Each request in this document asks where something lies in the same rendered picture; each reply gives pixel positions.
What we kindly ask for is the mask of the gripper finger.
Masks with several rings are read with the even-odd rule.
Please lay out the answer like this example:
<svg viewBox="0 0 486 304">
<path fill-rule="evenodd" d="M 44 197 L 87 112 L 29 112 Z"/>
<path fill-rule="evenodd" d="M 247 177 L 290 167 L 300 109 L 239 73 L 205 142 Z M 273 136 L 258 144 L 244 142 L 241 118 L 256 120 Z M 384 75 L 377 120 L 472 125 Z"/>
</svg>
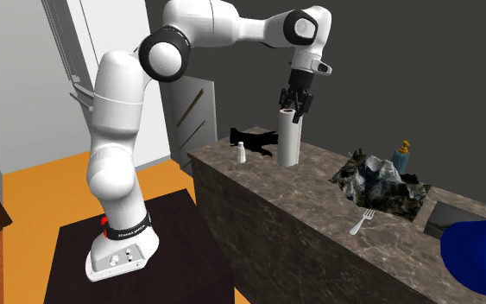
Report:
<svg viewBox="0 0 486 304">
<path fill-rule="evenodd" d="M 282 109 L 288 109 L 293 104 L 293 90 L 291 88 L 282 88 L 279 99 L 279 105 Z"/>
<path fill-rule="evenodd" d="M 307 92 L 296 92 L 294 95 L 294 109 L 293 123 L 298 124 L 300 119 L 310 109 L 313 101 L 313 95 Z"/>
</svg>

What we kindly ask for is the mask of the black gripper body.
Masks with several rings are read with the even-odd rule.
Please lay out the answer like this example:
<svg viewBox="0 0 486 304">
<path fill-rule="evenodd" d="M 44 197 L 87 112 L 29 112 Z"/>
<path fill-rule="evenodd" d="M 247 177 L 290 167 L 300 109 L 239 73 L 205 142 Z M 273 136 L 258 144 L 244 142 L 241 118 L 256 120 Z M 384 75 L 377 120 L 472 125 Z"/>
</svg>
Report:
<svg viewBox="0 0 486 304">
<path fill-rule="evenodd" d="M 307 71 L 292 69 L 288 80 L 288 93 L 297 94 L 299 98 L 308 94 L 312 85 L 313 74 Z"/>
</svg>

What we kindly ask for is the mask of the white paper towel roll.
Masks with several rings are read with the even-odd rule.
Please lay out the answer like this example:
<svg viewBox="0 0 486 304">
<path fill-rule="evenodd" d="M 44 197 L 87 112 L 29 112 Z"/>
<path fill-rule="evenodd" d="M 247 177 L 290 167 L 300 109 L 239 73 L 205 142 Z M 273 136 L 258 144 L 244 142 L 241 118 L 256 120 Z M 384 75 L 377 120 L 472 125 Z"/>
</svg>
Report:
<svg viewBox="0 0 486 304">
<path fill-rule="evenodd" d="M 281 109 L 279 111 L 276 163 L 281 167 L 292 167 L 299 163 L 303 118 L 300 117 L 298 123 L 293 123 L 295 113 L 294 109 Z"/>
</svg>

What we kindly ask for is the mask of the black irregular object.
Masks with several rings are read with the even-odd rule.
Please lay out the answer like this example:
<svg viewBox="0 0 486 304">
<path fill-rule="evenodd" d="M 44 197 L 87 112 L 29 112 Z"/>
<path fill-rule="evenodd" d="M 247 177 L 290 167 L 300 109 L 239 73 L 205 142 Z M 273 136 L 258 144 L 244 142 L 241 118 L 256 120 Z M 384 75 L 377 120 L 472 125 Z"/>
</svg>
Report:
<svg viewBox="0 0 486 304">
<path fill-rule="evenodd" d="M 266 145 L 277 144 L 279 135 L 276 131 L 269 131 L 261 134 L 250 134 L 237 130 L 230 129 L 230 144 L 237 146 L 240 142 L 243 146 L 252 151 L 272 157 L 273 154 L 264 148 Z"/>
</svg>

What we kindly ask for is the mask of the dark mottled crumpled heap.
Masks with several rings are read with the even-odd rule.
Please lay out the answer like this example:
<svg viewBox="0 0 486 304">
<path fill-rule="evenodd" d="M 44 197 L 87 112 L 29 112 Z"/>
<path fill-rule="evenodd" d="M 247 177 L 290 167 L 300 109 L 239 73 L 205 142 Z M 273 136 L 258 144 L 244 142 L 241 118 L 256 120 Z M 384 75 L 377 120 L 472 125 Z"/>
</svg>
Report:
<svg viewBox="0 0 486 304">
<path fill-rule="evenodd" d="M 400 174 L 389 160 L 356 149 L 329 179 L 357 206 L 394 214 L 413 222 L 432 185 L 416 174 Z"/>
</svg>

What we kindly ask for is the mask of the blue soap dispenser orange pump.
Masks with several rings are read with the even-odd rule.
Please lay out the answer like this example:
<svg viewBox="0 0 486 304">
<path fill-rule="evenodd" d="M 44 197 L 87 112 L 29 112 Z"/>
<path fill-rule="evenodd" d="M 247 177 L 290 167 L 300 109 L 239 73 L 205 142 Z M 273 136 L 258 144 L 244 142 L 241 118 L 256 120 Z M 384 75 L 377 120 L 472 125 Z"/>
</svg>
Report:
<svg viewBox="0 0 486 304">
<path fill-rule="evenodd" d="M 391 162 L 398 171 L 399 174 L 405 173 L 405 168 L 407 165 L 409 154 L 410 143 L 404 140 L 402 146 L 399 147 L 392 155 Z"/>
</svg>

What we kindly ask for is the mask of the white fork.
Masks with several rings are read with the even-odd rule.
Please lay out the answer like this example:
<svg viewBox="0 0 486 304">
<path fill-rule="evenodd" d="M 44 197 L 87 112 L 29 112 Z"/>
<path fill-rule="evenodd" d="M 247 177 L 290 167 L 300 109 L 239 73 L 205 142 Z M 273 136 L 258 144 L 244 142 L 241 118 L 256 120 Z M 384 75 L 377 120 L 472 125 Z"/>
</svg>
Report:
<svg viewBox="0 0 486 304">
<path fill-rule="evenodd" d="M 349 234 L 351 236 L 356 235 L 358 231 L 360 230 L 361 226 L 363 225 L 363 222 L 365 220 L 371 220 L 374 217 L 375 211 L 372 209 L 367 209 L 360 220 L 349 230 Z"/>
</svg>

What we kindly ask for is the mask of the grey sink basin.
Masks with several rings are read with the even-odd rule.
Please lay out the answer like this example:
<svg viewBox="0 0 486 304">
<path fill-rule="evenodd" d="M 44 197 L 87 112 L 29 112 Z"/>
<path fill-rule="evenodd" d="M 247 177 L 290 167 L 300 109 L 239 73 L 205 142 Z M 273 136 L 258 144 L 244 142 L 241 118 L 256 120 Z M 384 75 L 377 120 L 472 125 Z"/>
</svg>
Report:
<svg viewBox="0 0 486 304">
<path fill-rule="evenodd" d="M 444 231 L 457 222 L 483 220 L 486 218 L 438 201 L 426 221 L 423 232 L 432 238 L 441 239 Z"/>
</svg>

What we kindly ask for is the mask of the dark robot stand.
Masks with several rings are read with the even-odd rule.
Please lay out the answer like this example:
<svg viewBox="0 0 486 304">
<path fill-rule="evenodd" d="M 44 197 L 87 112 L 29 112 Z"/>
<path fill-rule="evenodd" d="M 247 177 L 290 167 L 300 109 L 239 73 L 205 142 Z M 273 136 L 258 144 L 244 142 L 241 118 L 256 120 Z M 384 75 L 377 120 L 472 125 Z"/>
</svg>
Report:
<svg viewBox="0 0 486 304">
<path fill-rule="evenodd" d="M 90 282 L 85 260 L 95 216 L 59 229 L 44 304 L 234 304 L 227 258 L 187 190 L 146 203 L 160 245 L 143 269 Z"/>
</svg>

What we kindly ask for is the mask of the white door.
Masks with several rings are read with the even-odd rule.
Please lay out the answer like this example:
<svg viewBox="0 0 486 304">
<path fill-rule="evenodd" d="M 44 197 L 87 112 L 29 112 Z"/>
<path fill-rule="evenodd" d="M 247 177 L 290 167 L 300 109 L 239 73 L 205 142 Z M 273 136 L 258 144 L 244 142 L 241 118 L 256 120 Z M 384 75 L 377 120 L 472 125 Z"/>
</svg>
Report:
<svg viewBox="0 0 486 304">
<path fill-rule="evenodd" d="M 87 124 L 101 57 L 108 51 L 134 51 L 150 34 L 145 0 L 41 0 L 53 32 L 72 96 Z M 170 158 L 159 84 L 148 82 L 134 149 L 137 170 Z"/>
</svg>

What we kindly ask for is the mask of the blue rounded object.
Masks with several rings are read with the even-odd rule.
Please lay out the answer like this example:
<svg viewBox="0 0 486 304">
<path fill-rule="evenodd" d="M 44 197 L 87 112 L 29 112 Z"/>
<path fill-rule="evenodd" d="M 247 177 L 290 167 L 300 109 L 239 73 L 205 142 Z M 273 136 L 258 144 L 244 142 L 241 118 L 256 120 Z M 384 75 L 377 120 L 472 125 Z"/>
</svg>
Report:
<svg viewBox="0 0 486 304">
<path fill-rule="evenodd" d="M 486 220 L 457 222 L 440 239 L 440 255 L 463 286 L 486 295 Z"/>
</svg>

